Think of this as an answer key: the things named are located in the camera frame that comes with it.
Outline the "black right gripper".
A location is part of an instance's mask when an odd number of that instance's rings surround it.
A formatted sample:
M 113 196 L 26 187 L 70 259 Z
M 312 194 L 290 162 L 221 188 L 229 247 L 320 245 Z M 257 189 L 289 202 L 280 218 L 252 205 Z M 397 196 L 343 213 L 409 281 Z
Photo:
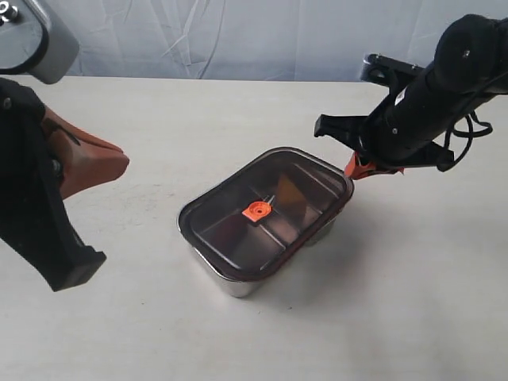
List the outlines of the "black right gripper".
M 414 167 L 448 170 L 455 154 L 434 140 L 453 127 L 455 95 L 429 85 L 408 85 L 389 94 L 367 116 L 322 114 L 315 137 L 332 137 L 352 150 L 350 179 L 404 174 Z

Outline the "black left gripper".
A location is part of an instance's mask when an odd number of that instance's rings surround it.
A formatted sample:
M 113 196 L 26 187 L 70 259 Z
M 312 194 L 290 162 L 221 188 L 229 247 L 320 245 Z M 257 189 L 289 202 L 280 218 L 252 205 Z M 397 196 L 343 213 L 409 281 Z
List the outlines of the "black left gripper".
M 63 199 L 120 178 L 118 146 L 55 113 L 36 92 L 1 79 L 1 239 L 55 292 L 87 283 L 106 262 L 69 221 Z

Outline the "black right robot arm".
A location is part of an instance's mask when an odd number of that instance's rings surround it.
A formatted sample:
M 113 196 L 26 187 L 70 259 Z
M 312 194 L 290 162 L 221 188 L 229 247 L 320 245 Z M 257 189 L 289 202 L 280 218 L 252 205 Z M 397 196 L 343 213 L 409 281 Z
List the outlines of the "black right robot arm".
M 476 110 L 507 93 L 507 20 L 467 14 L 442 33 L 426 66 L 380 54 L 364 58 L 361 79 L 388 89 L 368 115 L 322 114 L 316 137 L 332 137 L 352 150 L 351 179 L 407 168 L 454 168 L 472 141 L 492 133 Z

